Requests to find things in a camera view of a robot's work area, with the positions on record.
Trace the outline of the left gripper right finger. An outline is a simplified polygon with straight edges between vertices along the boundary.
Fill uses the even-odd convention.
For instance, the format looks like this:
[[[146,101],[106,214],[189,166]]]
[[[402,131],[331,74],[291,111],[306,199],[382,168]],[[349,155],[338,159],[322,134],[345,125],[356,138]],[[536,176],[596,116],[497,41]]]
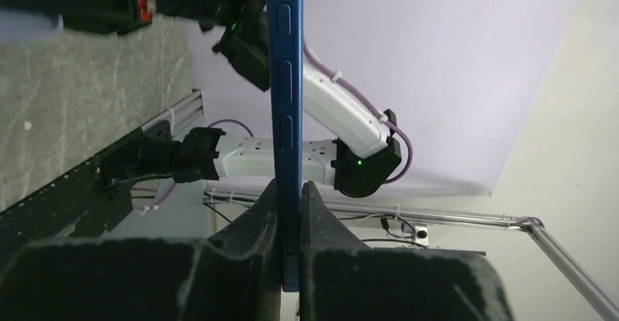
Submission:
[[[302,320],[511,320],[492,265],[478,255],[372,249],[302,189]]]

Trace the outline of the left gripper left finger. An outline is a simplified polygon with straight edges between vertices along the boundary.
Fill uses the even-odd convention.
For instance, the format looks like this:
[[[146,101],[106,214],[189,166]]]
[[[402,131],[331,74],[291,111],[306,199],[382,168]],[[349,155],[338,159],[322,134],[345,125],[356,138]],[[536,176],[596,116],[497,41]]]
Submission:
[[[3,320],[278,320],[276,184],[206,239],[45,239],[1,273]]]

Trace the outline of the blue phone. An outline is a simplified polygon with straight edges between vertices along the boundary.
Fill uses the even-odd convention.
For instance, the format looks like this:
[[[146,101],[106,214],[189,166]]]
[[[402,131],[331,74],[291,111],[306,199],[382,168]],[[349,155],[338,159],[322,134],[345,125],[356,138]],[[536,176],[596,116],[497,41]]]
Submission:
[[[282,288],[300,287],[303,0],[266,0]]]

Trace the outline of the lilac phone case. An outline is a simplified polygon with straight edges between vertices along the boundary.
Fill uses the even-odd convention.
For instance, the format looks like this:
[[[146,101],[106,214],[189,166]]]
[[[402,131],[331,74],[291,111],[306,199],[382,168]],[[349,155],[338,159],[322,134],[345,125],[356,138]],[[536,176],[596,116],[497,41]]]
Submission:
[[[1,43],[50,39],[63,28],[60,15],[1,8]]]

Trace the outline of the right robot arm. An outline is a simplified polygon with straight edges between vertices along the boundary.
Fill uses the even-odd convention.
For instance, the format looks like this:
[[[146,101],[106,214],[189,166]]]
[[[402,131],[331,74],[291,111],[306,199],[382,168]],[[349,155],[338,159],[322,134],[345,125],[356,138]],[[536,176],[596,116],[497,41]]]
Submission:
[[[271,139],[241,139],[219,128],[195,128],[182,141],[145,139],[135,155],[134,182],[175,182],[275,175],[285,198],[303,179],[363,198],[401,178],[402,156],[392,111],[379,112],[303,41],[302,0],[1,0],[3,8],[55,15],[66,28],[123,36],[153,15],[196,21],[223,35],[213,51],[272,98]]]

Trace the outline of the black flat panel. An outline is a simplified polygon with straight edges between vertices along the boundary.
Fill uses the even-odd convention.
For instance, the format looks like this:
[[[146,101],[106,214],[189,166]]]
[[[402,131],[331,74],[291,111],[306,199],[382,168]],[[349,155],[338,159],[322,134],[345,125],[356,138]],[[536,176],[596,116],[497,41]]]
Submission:
[[[470,255],[478,255],[481,257],[486,257],[487,252],[484,251],[476,251],[476,250],[452,250],[452,249],[441,249],[441,248],[419,248],[419,247],[373,247],[372,249],[382,249],[382,250],[404,250],[404,251],[412,251],[412,252],[433,252],[433,253],[457,253],[457,254],[470,254]]]

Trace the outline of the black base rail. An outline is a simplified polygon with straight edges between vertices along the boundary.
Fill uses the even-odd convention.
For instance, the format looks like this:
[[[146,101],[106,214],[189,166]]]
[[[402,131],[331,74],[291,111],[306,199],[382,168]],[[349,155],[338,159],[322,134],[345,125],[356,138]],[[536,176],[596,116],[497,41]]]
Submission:
[[[132,210],[131,187],[152,179],[139,169],[142,143],[170,137],[166,120],[138,128],[3,211],[1,265],[38,239],[114,228]]]

